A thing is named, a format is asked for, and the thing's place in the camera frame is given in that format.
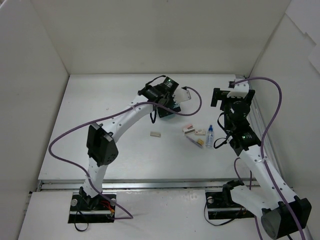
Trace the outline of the clear spray bottle blue cap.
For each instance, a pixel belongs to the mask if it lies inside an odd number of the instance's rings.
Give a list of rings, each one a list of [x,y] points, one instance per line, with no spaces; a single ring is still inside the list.
[[[213,145],[214,145],[214,130],[213,130],[213,125],[211,124],[206,134],[205,146],[206,148],[213,148]]]

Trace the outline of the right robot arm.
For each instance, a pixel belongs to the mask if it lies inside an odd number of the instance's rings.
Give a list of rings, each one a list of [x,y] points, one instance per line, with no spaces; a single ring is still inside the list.
[[[221,200],[227,206],[239,204],[249,210],[273,240],[297,231],[302,234],[311,213],[311,203],[307,198],[298,197],[286,184],[251,128],[247,116],[254,94],[254,90],[248,90],[244,96],[232,96],[228,90],[213,90],[211,106],[216,107],[221,102],[224,123],[219,126],[226,134],[225,144],[244,161],[264,191],[264,197],[261,197],[242,180],[231,180],[223,185]]]

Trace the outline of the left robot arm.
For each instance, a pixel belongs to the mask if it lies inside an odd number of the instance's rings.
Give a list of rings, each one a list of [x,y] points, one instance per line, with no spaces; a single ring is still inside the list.
[[[151,102],[172,110],[175,106],[173,95],[178,86],[179,84],[169,77],[165,77],[162,83],[155,86],[148,82],[137,92],[136,97],[129,104],[128,112],[112,117],[105,125],[92,123],[89,126],[86,143],[89,177],[86,177],[79,190],[81,202],[87,209],[94,210],[100,204],[99,193],[102,191],[104,176],[108,165],[119,154],[116,143],[120,137],[142,117],[157,109],[152,104],[135,105]]]

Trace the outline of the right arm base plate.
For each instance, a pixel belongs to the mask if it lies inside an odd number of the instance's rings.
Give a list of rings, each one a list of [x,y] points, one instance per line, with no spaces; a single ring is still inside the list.
[[[238,203],[227,204],[221,191],[207,191],[206,211],[210,220],[254,218],[254,215]]]

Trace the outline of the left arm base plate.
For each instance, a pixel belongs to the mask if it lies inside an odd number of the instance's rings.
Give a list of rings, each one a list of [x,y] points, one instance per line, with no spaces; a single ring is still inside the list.
[[[79,194],[73,194],[69,207],[69,224],[113,223],[115,206],[101,196],[93,206],[89,206]]]

